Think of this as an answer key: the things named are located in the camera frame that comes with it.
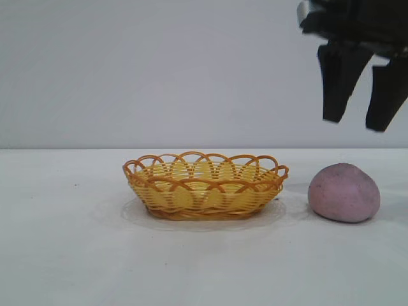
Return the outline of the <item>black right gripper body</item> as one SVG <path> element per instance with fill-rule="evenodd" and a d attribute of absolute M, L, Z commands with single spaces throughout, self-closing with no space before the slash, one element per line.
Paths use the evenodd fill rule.
<path fill-rule="evenodd" d="M 356 44 L 378 57 L 407 60 L 407 1 L 300 1 L 303 34 Z"/>

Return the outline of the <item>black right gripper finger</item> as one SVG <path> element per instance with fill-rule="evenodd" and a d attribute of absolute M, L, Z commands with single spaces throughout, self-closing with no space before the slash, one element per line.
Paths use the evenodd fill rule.
<path fill-rule="evenodd" d="M 372 94 L 365 126 L 385 132 L 407 99 L 407 60 L 392 59 L 385 66 L 372 67 Z"/>
<path fill-rule="evenodd" d="M 329 41 L 318 48 L 324 120 L 341 121 L 356 83 L 373 54 L 359 45 L 338 41 Z"/>

